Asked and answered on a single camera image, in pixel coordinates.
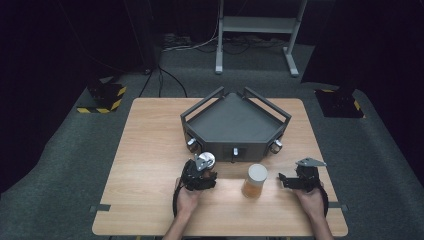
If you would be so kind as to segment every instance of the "wrist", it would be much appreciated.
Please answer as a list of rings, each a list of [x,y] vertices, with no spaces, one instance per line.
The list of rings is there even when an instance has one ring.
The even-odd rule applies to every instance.
[[[187,221],[187,222],[188,222],[188,220],[190,220],[190,218],[191,218],[191,214],[192,214],[192,212],[191,212],[191,211],[179,210],[179,211],[177,212],[177,216],[176,216],[176,218],[177,218],[178,220],[181,220],[181,221]]]

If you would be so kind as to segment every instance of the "human hand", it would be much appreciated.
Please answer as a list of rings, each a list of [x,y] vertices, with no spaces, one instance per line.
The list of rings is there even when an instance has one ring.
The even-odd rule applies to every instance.
[[[321,191],[314,188],[310,192],[301,189],[293,189],[293,192],[299,198],[303,210],[309,218],[325,218],[324,215],[324,202],[322,200]]]
[[[179,183],[180,178],[177,178],[175,188],[178,187]],[[189,191],[185,187],[182,187],[177,198],[177,215],[184,214],[190,216],[197,208],[202,192],[198,190]]]
[[[177,197],[177,215],[172,221],[168,231],[163,236],[163,240],[180,240],[182,238],[184,230],[190,221],[191,214],[197,208],[199,197],[203,192],[197,190],[189,191],[179,184],[180,178],[177,178],[175,182],[175,189],[177,190],[177,188],[181,188]]]
[[[293,192],[299,198],[303,210],[311,221],[312,231],[317,240],[332,240],[330,227],[324,214],[324,202],[320,189],[314,188],[310,192],[300,189],[293,189]]]

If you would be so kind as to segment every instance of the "yellow and black tape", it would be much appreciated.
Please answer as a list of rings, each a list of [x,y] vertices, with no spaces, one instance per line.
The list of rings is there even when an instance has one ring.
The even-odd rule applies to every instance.
[[[334,90],[328,90],[328,89],[322,89],[321,91],[323,91],[323,92],[334,92]],[[359,106],[359,103],[358,103],[358,101],[356,101],[356,99],[353,102],[353,105],[355,105],[356,111],[358,111],[358,112],[361,111],[361,106]]]
[[[77,107],[77,111],[79,113],[110,113],[116,111],[116,109],[118,109],[118,107],[121,105],[122,97],[126,90],[127,87],[122,87],[119,89],[116,96],[108,101],[107,106],[79,106]]]

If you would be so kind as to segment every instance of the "black metal box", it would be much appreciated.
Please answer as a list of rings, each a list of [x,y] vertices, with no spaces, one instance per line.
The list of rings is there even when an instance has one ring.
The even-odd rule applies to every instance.
[[[230,162],[258,162],[269,152],[278,153],[290,119],[290,114],[248,87],[243,93],[226,94],[220,87],[181,114],[186,145],[192,153],[210,152],[216,161]]]

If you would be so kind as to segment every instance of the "metal stand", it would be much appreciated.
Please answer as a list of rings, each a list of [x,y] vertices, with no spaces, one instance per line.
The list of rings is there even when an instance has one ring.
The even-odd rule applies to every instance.
[[[302,0],[296,18],[264,18],[264,17],[224,17],[224,0],[219,6],[218,47],[216,51],[215,73],[223,72],[222,36],[224,32],[263,32],[263,33],[289,33],[289,46],[283,48],[284,56],[293,77],[299,76],[293,60],[292,50],[296,41],[308,0]]]

